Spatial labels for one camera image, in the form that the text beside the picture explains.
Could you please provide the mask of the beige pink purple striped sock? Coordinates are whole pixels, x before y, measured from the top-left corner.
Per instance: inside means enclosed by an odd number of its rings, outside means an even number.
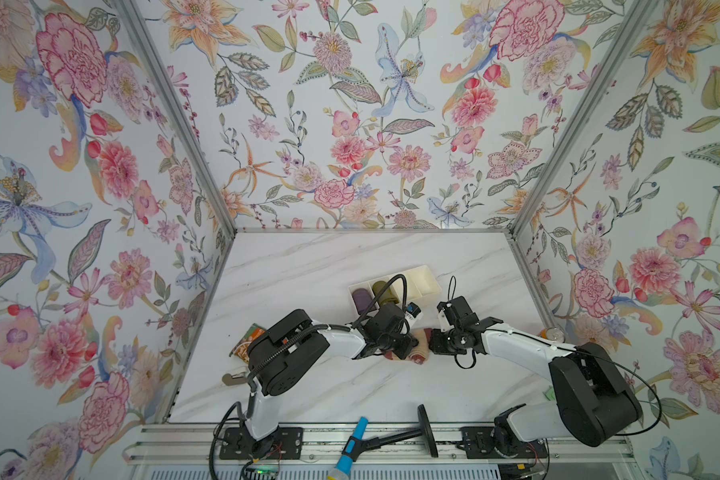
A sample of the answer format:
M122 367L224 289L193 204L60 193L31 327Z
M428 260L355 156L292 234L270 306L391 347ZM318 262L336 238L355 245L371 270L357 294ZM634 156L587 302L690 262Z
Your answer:
M432 329L423 328L414 330L413 337L418 341L418 344L405 358L398 357L393 352L386 352L384 358L390 361L408 361L417 365L426 363L431 353L429 343L432 337Z

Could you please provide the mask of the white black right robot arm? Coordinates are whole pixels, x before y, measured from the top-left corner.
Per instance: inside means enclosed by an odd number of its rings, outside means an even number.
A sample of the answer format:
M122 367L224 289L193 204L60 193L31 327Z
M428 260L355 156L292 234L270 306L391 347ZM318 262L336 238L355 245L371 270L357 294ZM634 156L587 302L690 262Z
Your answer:
M441 328L431 334L432 353L504 359L551 384L552 401L518 405L494 419L490 444L502 454L550 438L598 447L614 436L626 437L627 427L643 418L643 406L620 374L624 367L600 345L554 342L494 317L480 319L462 296L439 303L437 312Z

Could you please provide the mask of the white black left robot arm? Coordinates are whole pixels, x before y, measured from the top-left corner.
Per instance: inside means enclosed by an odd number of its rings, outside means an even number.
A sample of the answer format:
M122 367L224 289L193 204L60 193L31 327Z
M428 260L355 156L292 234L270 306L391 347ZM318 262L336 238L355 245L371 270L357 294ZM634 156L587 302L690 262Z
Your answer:
M282 396L320 359L360 360L386 353L407 357L418 344L411 323L419 313L408 302L406 277L396 274L349 324L320 323L296 309L267 329L247 350L248 403L234 403L214 429L209 476L218 477L218 460L242 460L240 477L248 479L257 462L299 459L304 429L280 425Z

